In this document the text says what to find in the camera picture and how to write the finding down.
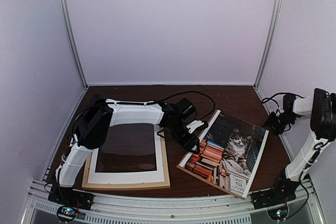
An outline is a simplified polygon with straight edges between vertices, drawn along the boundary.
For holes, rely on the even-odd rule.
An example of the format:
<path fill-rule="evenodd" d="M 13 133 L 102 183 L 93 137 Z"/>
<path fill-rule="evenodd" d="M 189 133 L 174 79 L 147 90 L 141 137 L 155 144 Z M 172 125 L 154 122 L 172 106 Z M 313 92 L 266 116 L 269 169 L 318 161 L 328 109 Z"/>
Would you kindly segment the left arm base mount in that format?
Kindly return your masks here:
<path fill-rule="evenodd" d="M 70 191 L 67 193 L 59 192 L 49 193 L 48 200 L 60 205 L 71 206 L 83 210 L 90 210 L 93 203 L 94 195 L 80 191 Z"/>

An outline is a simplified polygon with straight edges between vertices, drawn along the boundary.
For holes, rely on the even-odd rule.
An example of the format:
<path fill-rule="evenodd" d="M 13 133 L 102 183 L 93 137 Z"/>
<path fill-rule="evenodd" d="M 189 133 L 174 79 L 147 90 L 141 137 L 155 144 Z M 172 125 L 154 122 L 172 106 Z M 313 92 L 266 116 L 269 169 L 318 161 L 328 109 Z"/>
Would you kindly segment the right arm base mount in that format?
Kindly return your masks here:
<path fill-rule="evenodd" d="M 289 196 L 277 195 L 271 189 L 265 191 L 257 191 L 251 194 L 251 200 L 255 209 L 269 208 L 275 205 L 285 204 L 288 201 L 295 199 L 295 193 Z"/>

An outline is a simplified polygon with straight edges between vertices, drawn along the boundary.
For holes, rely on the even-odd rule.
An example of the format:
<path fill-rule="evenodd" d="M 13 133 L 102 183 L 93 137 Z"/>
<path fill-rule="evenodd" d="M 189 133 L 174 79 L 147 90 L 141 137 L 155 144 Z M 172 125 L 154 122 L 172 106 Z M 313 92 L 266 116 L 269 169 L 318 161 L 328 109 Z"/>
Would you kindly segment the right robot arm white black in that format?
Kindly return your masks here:
<path fill-rule="evenodd" d="M 286 127 L 293 126 L 296 119 L 310 116 L 310 133 L 299 154 L 275 180 L 269 192 L 269 199 L 274 204 L 295 194 L 319 155 L 335 141 L 335 93 L 320 88 L 314 89 L 312 97 L 279 92 L 261 102 L 274 102 L 278 95 L 283 96 L 282 110 L 269 113 L 263 126 L 272 134 L 280 135 L 287 131 Z"/>

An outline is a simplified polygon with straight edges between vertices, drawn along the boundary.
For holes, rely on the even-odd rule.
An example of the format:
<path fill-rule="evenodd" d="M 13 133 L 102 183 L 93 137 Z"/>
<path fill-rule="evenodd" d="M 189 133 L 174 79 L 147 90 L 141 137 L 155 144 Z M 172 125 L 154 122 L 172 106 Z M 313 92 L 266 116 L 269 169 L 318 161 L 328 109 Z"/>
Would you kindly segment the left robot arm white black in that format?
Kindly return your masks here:
<path fill-rule="evenodd" d="M 96 95 L 75 119 L 69 151 L 62 155 L 51 179 L 56 198 L 64 205 L 75 201 L 75 192 L 71 189 L 79 171 L 88 156 L 105 143 L 109 128 L 115 125 L 158 125 L 168 130 L 187 152 L 198 153 L 199 138 L 194 132 L 207 128 L 208 124 L 202 120 L 186 123 L 186 119 L 195 112 L 195 106 L 187 98 L 178 103 L 167 103 L 165 100 L 135 102 Z"/>

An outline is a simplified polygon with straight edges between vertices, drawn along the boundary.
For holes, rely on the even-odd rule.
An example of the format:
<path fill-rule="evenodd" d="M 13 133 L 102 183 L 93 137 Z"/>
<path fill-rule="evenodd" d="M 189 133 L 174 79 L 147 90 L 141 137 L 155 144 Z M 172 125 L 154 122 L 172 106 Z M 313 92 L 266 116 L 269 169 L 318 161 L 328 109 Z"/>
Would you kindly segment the cat photo print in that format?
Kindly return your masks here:
<path fill-rule="evenodd" d="M 249 184 L 255 178 L 268 130 L 216 110 L 199 136 L 200 153 L 186 153 L 178 165 L 233 174 Z"/>

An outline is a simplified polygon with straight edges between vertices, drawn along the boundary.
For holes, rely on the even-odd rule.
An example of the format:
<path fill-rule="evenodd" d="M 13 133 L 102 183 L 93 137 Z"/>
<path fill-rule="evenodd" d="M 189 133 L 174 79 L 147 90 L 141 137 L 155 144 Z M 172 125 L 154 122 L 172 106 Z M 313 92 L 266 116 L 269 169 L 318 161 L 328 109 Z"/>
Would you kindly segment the brown backing board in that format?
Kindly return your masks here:
<path fill-rule="evenodd" d="M 195 167 L 191 169 L 190 167 L 182 167 L 180 165 L 177 165 L 177 168 L 202 182 L 242 200 L 245 200 L 249 193 L 249 184 L 244 179 L 240 179 L 233 174 L 226 174 L 225 176 L 222 173 L 217 174 L 217 168 L 207 170 L 204 167 Z"/>

